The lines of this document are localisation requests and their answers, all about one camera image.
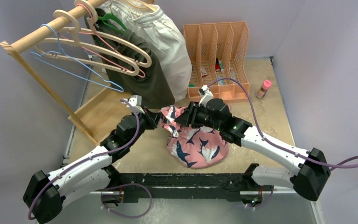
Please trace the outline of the pink patterned shorts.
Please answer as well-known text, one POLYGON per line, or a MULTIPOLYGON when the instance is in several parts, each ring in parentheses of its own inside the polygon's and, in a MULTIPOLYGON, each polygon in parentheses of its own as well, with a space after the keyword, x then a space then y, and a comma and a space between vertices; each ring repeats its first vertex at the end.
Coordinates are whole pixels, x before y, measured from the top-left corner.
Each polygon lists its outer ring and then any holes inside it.
POLYGON ((175 121, 186 107, 167 106, 160 125, 170 132, 166 149, 187 168, 207 168, 219 163, 229 153, 229 144, 222 139, 219 131, 209 127, 191 128, 175 121))

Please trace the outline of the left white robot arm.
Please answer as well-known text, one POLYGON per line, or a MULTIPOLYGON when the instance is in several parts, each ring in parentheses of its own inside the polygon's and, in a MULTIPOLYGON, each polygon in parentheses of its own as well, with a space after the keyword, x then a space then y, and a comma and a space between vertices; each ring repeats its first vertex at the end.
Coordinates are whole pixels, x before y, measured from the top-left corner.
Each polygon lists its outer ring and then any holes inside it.
POLYGON ((34 173, 23 195, 28 219, 46 224, 70 203, 93 191, 114 191, 128 186, 112 164, 129 153, 146 130, 156 129, 162 115, 142 108, 124 116, 116 128, 91 152, 69 165, 49 173, 34 173))

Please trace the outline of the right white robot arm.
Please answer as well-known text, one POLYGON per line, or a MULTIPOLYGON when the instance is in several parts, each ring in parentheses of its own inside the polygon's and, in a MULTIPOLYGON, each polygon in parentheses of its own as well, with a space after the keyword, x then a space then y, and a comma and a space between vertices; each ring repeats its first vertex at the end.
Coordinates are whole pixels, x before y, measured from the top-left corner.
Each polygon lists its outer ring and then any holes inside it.
POLYGON ((297 148, 259 132, 250 122, 233 116, 222 99, 212 99, 206 105, 190 102, 175 122, 186 127, 215 129, 226 142, 254 150, 283 166, 266 168, 259 165, 252 169, 243 177, 243 184, 249 190, 275 185, 291 188, 303 198, 317 201, 330 177, 321 150, 297 148))

